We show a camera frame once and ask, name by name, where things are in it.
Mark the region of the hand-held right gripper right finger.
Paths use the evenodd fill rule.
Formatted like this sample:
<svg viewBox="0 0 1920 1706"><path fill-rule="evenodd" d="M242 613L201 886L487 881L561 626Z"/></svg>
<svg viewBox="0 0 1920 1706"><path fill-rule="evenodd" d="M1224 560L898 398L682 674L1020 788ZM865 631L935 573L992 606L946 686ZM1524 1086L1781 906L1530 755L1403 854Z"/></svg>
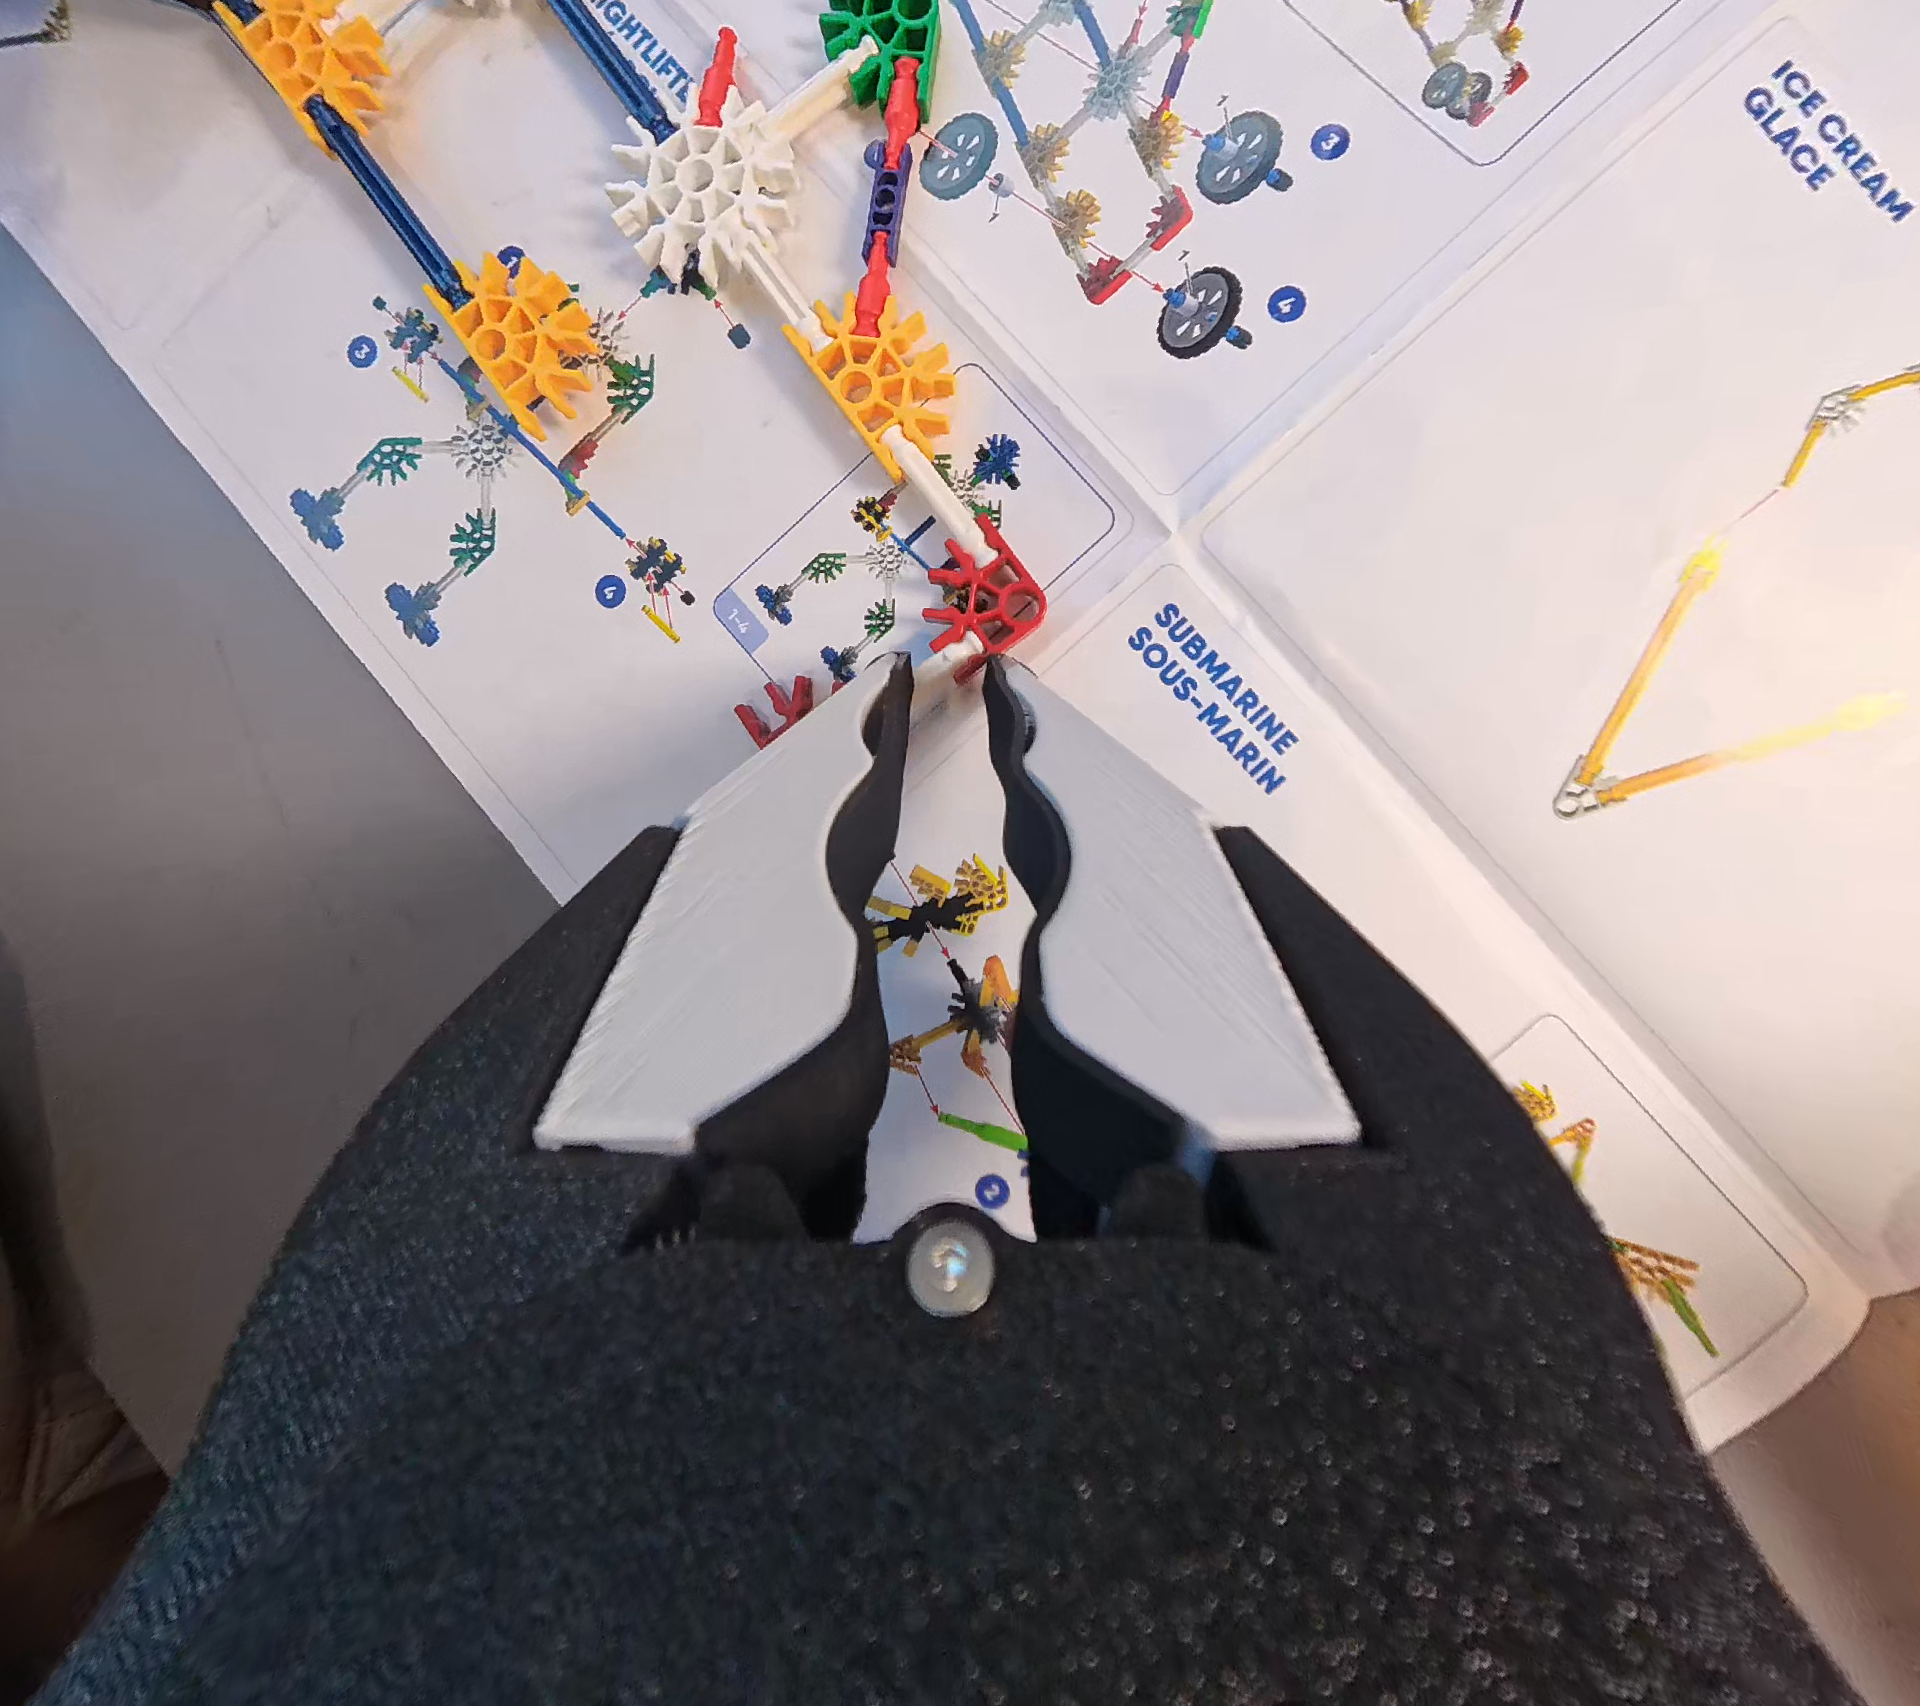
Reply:
<svg viewBox="0 0 1920 1706"><path fill-rule="evenodd" d="M1347 1148L1358 1117L1199 805L1018 661L983 674L1004 850L1033 906L1011 1043L1036 1228L1145 1165Z"/></svg>

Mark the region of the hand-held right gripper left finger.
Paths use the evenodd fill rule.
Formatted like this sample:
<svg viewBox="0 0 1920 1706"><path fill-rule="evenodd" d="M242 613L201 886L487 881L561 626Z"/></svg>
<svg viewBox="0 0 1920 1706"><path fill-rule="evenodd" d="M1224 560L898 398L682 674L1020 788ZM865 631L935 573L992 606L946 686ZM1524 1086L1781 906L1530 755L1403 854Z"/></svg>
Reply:
<svg viewBox="0 0 1920 1706"><path fill-rule="evenodd" d="M780 1180L809 1233L852 1233L887 1086L863 907L896 850L909 659L877 657L710 785L657 873L535 1119L568 1171L670 1165Z"/></svg>

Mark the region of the colourful rod connector toy model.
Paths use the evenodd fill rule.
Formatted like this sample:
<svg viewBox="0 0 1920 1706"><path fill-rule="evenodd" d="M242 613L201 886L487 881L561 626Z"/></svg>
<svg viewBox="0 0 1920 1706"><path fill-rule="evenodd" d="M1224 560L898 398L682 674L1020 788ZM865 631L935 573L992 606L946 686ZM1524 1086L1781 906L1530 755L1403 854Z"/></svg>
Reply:
<svg viewBox="0 0 1920 1706"><path fill-rule="evenodd" d="M479 456L489 470L524 449L558 483L569 512L600 520L626 550L626 573L647 620L677 638L671 597L683 561L663 540L639 540L582 482L607 429L656 392L651 359L623 355L616 320L593 311L564 276L522 253L489 251L468 267L443 249L420 211L373 157L365 131L388 78L383 26L415 0L215 0L212 14L299 130L337 159L423 278L425 309L407 308L389 336L425 355L460 387L468 429L442 447ZM468 12L513 0L454 0ZM849 423L880 470L877 494L858 509L867 560L890 579L902 551L930 594L923 679L957 684L1040 627L1046 596L1008 543L987 490L1016 485L1016 446L992 435L971 464L951 470L939 449L954 375L947 349L925 336L894 285L899 229L923 105L937 62L937 0L828 0L825 62L774 103L738 83L738 37L715 36L703 71L667 101L622 47L613 0L537 0L566 30L627 114L605 187L617 234L643 271L643 293L715 302L744 279L772 304L785 341ZM859 278L838 304L808 304L782 261L793 218L793 144L842 105L875 109L867 148L872 186L859 231ZM937 536L917 560L911 540Z"/></svg>

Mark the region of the small red connector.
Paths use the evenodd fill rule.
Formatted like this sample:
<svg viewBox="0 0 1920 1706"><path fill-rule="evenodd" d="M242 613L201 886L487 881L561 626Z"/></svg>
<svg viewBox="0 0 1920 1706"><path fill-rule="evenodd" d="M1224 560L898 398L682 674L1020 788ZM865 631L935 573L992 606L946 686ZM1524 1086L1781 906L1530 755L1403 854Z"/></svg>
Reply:
<svg viewBox="0 0 1920 1706"><path fill-rule="evenodd" d="M836 684L830 675L822 694L817 675L799 672L791 679L766 679L759 704L754 700L733 704L732 714L754 747L766 749L834 692Z"/></svg>

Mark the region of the toy building instruction sheet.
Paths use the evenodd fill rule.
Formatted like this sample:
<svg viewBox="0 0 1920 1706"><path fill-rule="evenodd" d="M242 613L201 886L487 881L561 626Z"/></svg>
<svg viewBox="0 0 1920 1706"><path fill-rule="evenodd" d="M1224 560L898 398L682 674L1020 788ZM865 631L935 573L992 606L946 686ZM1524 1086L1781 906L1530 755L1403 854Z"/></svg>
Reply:
<svg viewBox="0 0 1920 1706"><path fill-rule="evenodd" d="M1141 513L1403 749L1870 1277L1915 1281L1915 0L935 0L894 295L937 449L1018 449L1046 596ZM774 105L828 0L613 0L677 105ZM643 292L627 114L540 0L415 0L365 144L460 263L522 253L651 398L584 464L627 550L389 338L423 278L214 8L3 12L3 224L508 841L534 700L673 714L930 661L881 470L742 278ZM780 261L840 305L881 131L791 145Z"/></svg>

